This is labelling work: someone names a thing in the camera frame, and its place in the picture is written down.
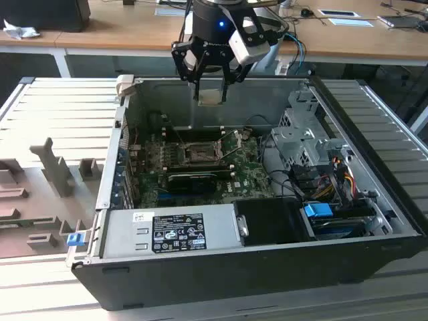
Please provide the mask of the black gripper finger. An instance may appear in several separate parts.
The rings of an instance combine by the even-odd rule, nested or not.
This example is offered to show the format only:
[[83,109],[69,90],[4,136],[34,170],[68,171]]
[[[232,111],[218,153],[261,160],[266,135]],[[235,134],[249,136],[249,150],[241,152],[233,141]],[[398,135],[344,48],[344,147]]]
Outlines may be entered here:
[[223,81],[221,86],[221,101],[226,102],[227,91],[230,85],[244,81],[250,71],[250,65],[242,66],[238,65],[236,69],[231,69],[229,64],[225,64],[222,67],[223,70]]
[[[205,42],[198,37],[192,37],[189,41],[179,42],[174,41],[171,48],[171,54],[182,81],[194,84],[193,99],[199,99],[200,80],[208,66],[208,51]],[[188,53],[192,53],[195,57],[195,63],[190,69],[185,63]]]

